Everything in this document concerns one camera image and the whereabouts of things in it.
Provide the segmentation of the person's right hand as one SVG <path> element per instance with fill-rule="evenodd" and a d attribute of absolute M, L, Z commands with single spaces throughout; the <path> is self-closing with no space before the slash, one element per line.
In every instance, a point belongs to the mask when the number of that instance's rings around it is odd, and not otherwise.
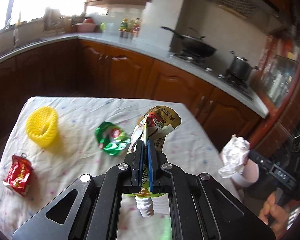
<path fill-rule="evenodd" d="M 283 208 L 276 204 L 276 192 L 269 195 L 258 215 L 259 219 L 267 225 L 269 225 L 268 218 L 270 216 L 274 218 L 270 228 L 275 233 L 276 239 L 279 239 L 286 232 L 289 207 Z"/>

